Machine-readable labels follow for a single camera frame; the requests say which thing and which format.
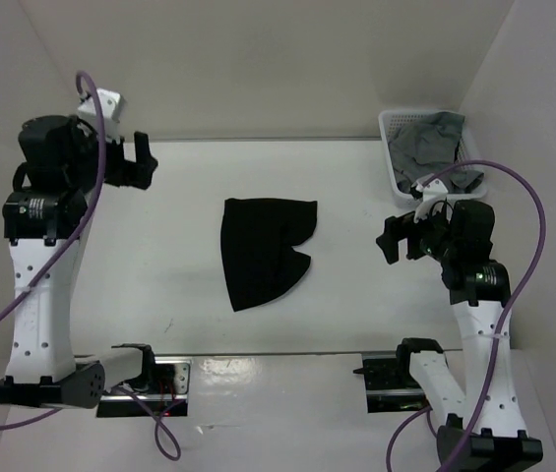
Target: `purple cord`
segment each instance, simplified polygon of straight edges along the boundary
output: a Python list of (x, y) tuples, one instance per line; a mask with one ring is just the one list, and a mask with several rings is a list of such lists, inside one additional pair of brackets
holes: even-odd
[(394, 450), (394, 445), (396, 445), (396, 441), (398, 440), (398, 437), (400, 436), (400, 433), (402, 432), (402, 430), (404, 430), (404, 428), (406, 428), (409, 425), (409, 423), (412, 422), (413, 420), (419, 418), (420, 416), (422, 416), (425, 413), (430, 413), (430, 411), (432, 409), (433, 408), (431, 406), (427, 406), (425, 408), (422, 408), (419, 411), (416, 411), (411, 416), (409, 416), (404, 421), (402, 421), (400, 423), (400, 425), (398, 426), (398, 428), (394, 431), (394, 433), (392, 434), (392, 438), (389, 440), (389, 443), (387, 444), (387, 454), (385, 455), (385, 463), (387, 464), (387, 472), (394, 472), (392, 470), (392, 451)]
[(433, 434), (433, 436), (435, 438), (437, 438), (437, 432), (435, 431), (435, 428), (433, 427), (433, 420), (431, 418), (431, 412), (433, 410), (428, 410), (428, 413), (426, 413), (426, 423), (428, 424), (428, 429), (431, 430), (431, 433)]
[[(546, 240), (546, 215), (544, 214), (544, 206), (542, 205), (540, 196), (533, 189), (533, 187), (531, 187), (531, 184), (529, 184), (529, 182), (518, 172), (510, 169), (509, 167), (503, 164), (499, 164), (498, 162), (492, 162), (491, 160), (472, 160), (472, 161), (465, 161), (465, 162), (456, 162), (453, 165), (450, 165), (446, 169), (442, 170), (441, 172), (438, 172), (435, 175), (426, 179), (426, 181), (422, 185), (426, 187), (435, 179), (438, 179), (442, 175), (447, 174), (448, 172), (451, 172), (452, 170), (455, 170), (459, 167), (465, 167), (468, 165), (476, 165), (476, 164), (485, 165), (487, 167), (493, 167), (495, 169), (501, 170), (506, 174), (511, 175), (516, 180), (518, 180), (523, 185), (523, 187), (525, 187), (528, 193), (531, 195), (531, 198), (535, 203), (538, 218), (540, 221), (540, 234), (537, 240), (537, 247), (535, 248), (535, 253), (533, 254), (533, 259), (531, 259), (531, 263), (529, 264), (529, 267), (526, 270), (525, 275), (523, 275), (521, 282), (518, 284), (518, 286), (512, 293), (512, 296), (510, 297), (507, 304), (505, 305), (505, 308), (503, 309), (503, 313), (499, 317), (498, 322), (496, 323), (496, 327), (494, 328), (494, 332), (496, 334), (501, 334), (503, 330), (503, 326), (505, 325), (505, 321), (507, 320), (507, 316), (512, 311), (512, 306), (514, 305), (518, 297), (521, 295), (521, 292), (525, 288), (526, 284), (531, 279), (531, 276), (533, 275), (533, 272), (535, 271), (535, 268), (537, 267), (540, 261), (540, 257), (542, 256), (542, 250), (544, 249), (544, 242)], [(459, 458), (459, 455), (462, 453), (463, 448), (467, 443), (467, 440), (472, 434), (472, 430), (474, 429), (474, 426), (476, 426), (476, 422), (478, 421), (478, 418), (481, 414), (481, 410), (483, 409), (483, 403), (487, 398), (490, 386), (492, 384), (492, 378), (494, 377), (494, 371), (496, 369), (496, 358), (498, 356), (498, 344), (499, 344), (499, 338), (495, 337), (492, 341), (492, 350), (490, 352), (490, 358), (487, 365), (487, 372), (485, 374), (485, 381), (483, 382), (483, 388), (481, 389), (481, 392), (478, 396), (478, 401), (476, 402), (476, 407), (474, 408), (474, 412), (472, 413), (470, 421), (467, 423), (467, 426), (463, 431), (462, 438), (459, 440), (459, 442), (457, 443), (457, 445), (455, 446), (451, 454), (448, 456), (446, 461), (442, 464), (442, 466), (439, 469), (437, 469), (437, 472), (450, 472), (453, 463)]]
[[(163, 417), (164, 415), (170, 411), (174, 406), (178, 405), (179, 402), (173, 402), (171, 405), (168, 405), (168, 407), (163, 410), (161, 412), (161, 414), (159, 416), (157, 416), (153, 410), (151, 408), (149, 408), (149, 405), (147, 405), (144, 401), (142, 401), (140, 399), (140, 397), (138, 395), (136, 395), (133, 391), (127, 390), (126, 388), (123, 388), (121, 386), (117, 386), (116, 388), (114, 388), (114, 390), (119, 391), (120, 393), (124, 394), (124, 395), (128, 395), (130, 396), (136, 403), (138, 403), (142, 409), (144, 411), (146, 411), (149, 416), (151, 418), (154, 419), (155, 421), (155, 444), (157, 445), (157, 448), (159, 449), (159, 452), (161, 452), (161, 454), (166, 457), (167, 459), (170, 459), (172, 461), (177, 461), (181, 458), (181, 446), (179, 445), (179, 442), (177, 441), (177, 438), (175, 437), (175, 435), (172, 434), (172, 432), (168, 429), (168, 427), (166, 425), (163, 424)], [(168, 453), (168, 451), (166, 449), (163, 448), (163, 446), (161, 445), (161, 442), (159, 441), (159, 428), (161, 428), (165, 434), (170, 438), (170, 440), (172, 441), (172, 443), (175, 446), (175, 449), (177, 450), (177, 455), (172, 455), (170, 453)]]
[[(39, 281), (46, 275), (46, 273), (56, 264), (56, 262), (65, 254), (65, 252), (74, 244), (74, 242), (79, 239), (85, 228), (88, 226), (93, 217), (93, 212), (98, 205), (98, 199), (100, 198), (100, 192), (102, 191), (102, 185), (104, 184), (104, 172), (106, 166), (106, 145), (105, 145), (105, 130), (104, 130), (104, 117), (102, 116), (102, 105), (100, 104), (100, 99), (98, 98), (98, 93), (95, 83), (93, 82), (90, 75), (84, 71), (77, 72), (77, 90), (79, 93), (83, 92), (81, 87), (81, 80), (84, 80), (88, 84), (88, 89), (92, 92), (93, 107), (96, 110), (96, 130), (98, 132), (98, 169), (96, 171), (96, 181), (93, 186), (92, 199), (88, 205), (83, 218), (79, 222), (79, 225), (72, 232), (70, 237), (65, 241), (65, 243), (59, 248), (59, 250), (43, 265), (39, 272), (32, 278), (29, 288), (31, 290), (22, 292), (18, 295), (11, 303), (9, 303), (4, 310), (0, 312), (0, 322), (7, 318), (20, 304), (26, 300), (26, 298), (31, 294), (32, 290), (37, 286)], [(50, 410), (42, 415), (35, 418), (31, 418), (22, 423), (15, 423), (12, 425), (2, 425), (0, 426), (0, 431), (13, 430), (15, 428), (20, 428), (21, 426), (26, 426), (31, 423), (35, 423), (39, 420), (47, 418), (60, 411), (59, 409)]]

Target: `purple cable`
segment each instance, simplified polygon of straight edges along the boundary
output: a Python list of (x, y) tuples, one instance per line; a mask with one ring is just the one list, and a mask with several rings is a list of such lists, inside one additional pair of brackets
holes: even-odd
[(428, 413), (426, 413), (426, 423), (428, 424), (428, 429), (431, 430), (431, 433), (433, 434), (433, 436), (435, 438), (437, 438), (437, 432), (435, 431), (435, 428), (433, 427), (433, 420), (431, 419), (431, 412), (433, 410), (428, 410)]
[[(98, 169), (96, 171), (96, 181), (93, 186), (92, 199), (88, 205), (83, 218), (79, 222), (79, 225), (66, 240), (66, 242), (59, 248), (59, 250), (43, 265), (39, 272), (32, 278), (29, 284), (29, 289), (26, 292), (22, 292), (18, 295), (11, 303), (9, 303), (4, 310), (0, 312), (0, 322), (7, 318), (16, 308), (20, 306), (24, 300), (31, 294), (32, 290), (39, 284), (39, 281), (47, 274), (47, 272), (56, 264), (56, 262), (65, 254), (65, 252), (74, 244), (74, 242), (79, 239), (85, 228), (88, 226), (93, 217), (93, 212), (98, 205), (98, 199), (100, 198), (100, 192), (102, 191), (102, 185), (104, 184), (104, 172), (106, 166), (106, 146), (105, 146), (105, 130), (104, 130), (104, 117), (102, 116), (102, 105), (100, 104), (100, 99), (98, 98), (98, 93), (95, 83), (93, 82), (90, 75), (84, 71), (77, 72), (77, 90), (79, 93), (83, 93), (83, 88), (81, 86), (81, 80), (84, 80), (88, 89), (92, 92), (93, 107), (96, 110), (96, 130), (98, 132)], [(13, 425), (2, 425), (0, 426), (0, 431), (13, 430), (21, 426), (26, 426), (31, 423), (35, 423), (39, 420), (47, 418), (54, 413), (57, 413), (59, 409), (51, 410), (35, 418), (31, 418), (22, 423), (15, 423)]]
[[(121, 386), (117, 386), (116, 388), (114, 388), (114, 390), (119, 391), (120, 393), (124, 394), (124, 395), (128, 395), (130, 396), (136, 403), (138, 403), (142, 409), (144, 411), (146, 411), (149, 416), (151, 418), (154, 419), (155, 421), (155, 444), (157, 445), (157, 449), (159, 449), (159, 452), (161, 452), (161, 454), (166, 457), (167, 459), (170, 459), (172, 461), (177, 461), (181, 458), (181, 446), (179, 445), (179, 442), (177, 441), (177, 438), (175, 437), (175, 435), (172, 434), (172, 432), (168, 429), (168, 427), (166, 425), (163, 424), (163, 417), (164, 415), (170, 411), (174, 406), (178, 405), (179, 402), (173, 402), (171, 405), (168, 405), (168, 407), (163, 410), (161, 412), (161, 414), (159, 416), (157, 416), (153, 410), (151, 408), (149, 408), (149, 405), (147, 405), (144, 401), (142, 401), (140, 399), (140, 397), (138, 395), (136, 395), (133, 391), (127, 390), (126, 388), (123, 388)], [(172, 455), (170, 453), (168, 453), (168, 451), (166, 449), (163, 448), (163, 446), (161, 445), (161, 442), (159, 441), (159, 428), (161, 428), (166, 435), (170, 438), (170, 440), (172, 441), (172, 443), (175, 446), (175, 449), (177, 450), (177, 455)]]
[[(533, 189), (533, 187), (531, 187), (531, 184), (529, 184), (529, 182), (518, 172), (510, 169), (506, 165), (499, 164), (498, 162), (492, 162), (491, 160), (472, 160), (466, 162), (456, 162), (450, 165), (449, 167), (447, 167), (446, 169), (442, 170), (441, 172), (437, 172), (435, 175), (426, 179), (426, 181), (422, 185), (426, 187), (435, 179), (438, 179), (442, 175), (447, 174), (459, 167), (465, 167), (468, 165), (477, 165), (477, 164), (484, 165), (487, 167), (493, 167), (495, 169), (501, 170), (506, 174), (511, 175), (516, 180), (518, 180), (523, 185), (523, 187), (525, 187), (528, 193), (531, 195), (531, 198), (535, 203), (535, 208), (537, 209), (537, 214), (540, 222), (539, 237), (537, 240), (535, 253), (533, 254), (533, 258), (531, 259), (531, 263), (529, 264), (529, 267), (526, 270), (525, 275), (523, 275), (521, 282), (518, 284), (518, 286), (512, 293), (512, 296), (510, 297), (507, 304), (505, 305), (505, 308), (503, 309), (503, 313), (501, 313), (501, 316), (499, 317), (498, 322), (496, 323), (496, 327), (494, 328), (494, 332), (496, 334), (501, 334), (503, 330), (503, 326), (505, 325), (505, 321), (507, 320), (507, 316), (512, 311), (512, 306), (514, 305), (518, 297), (521, 295), (521, 292), (525, 288), (526, 284), (531, 279), (531, 276), (533, 275), (533, 272), (535, 271), (535, 268), (537, 267), (540, 261), (540, 257), (542, 256), (542, 251), (544, 249), (544, 242), (546, 240), (546, 215), (544, 213), (544, 206), (542, 205), (540, 196)], [(485, 373), (485, 381), (483, 382), (483, 388), (481, 389), (481, 392), (478, 396), (478, 400), (476, 402), (476, 407), (474, 408), (474, 412), (472, 413), (472, 416), (470, 417), (470, 420), (467, 423), (465, 430), (463, 431), (462, 438), (459, 440), (459, 442), (457, 443), (457, 445), (455, 446), (451, 454), (448, 456), (446, 461), (444, 461), (442, 466), (439, 469), (437, 469), (437, 472), (450, 472), (451, 467), (453, 466), (454, 462), (459, 458), (459, 455), (462, 453), (463, 448), (467, 443), (467, 440), (472, 434), (472, 430), (474, 429), (474, 426), (476, 426), (476, 422), (478, 421), (478, 418), (481, 415), (481, 410), (483, 409), (483, 403), (487, 398), (490, 386), (492, 384), (492, 379), (494, 377), (494, 371), (496, 369), (496, 358), (498, 356), (498, 344), (499, 344), (499, 338), (495, 337), (492, 341), (492, 349), (490, 351), (490, 358), (487, 365), (487, 372)]]
[(421, 410), (416, 411), (411, 416), (409, 416), (404, 421), (402, 421), (398, 426), (398, 428), (394, 431), (394, 433), (392, 434), (392, 438), (389, 440), (389, 443), (387, 444), (387, 454), (385, 455), (387, 472), (394, 472), (392, 470), (392, 451), (394, 450), (394, 445), (396, 445), (396, 441), (398, 440), (400, 433), (404, 430), (404, 428), (406, 428), (409, 425), (409, 423), (411, 423), (413, 420), (419, 418), (425, 413), (430, 413), (432, 409), (433, 409), (432, 407), (427, 406), (426, 408), (422, 408)]

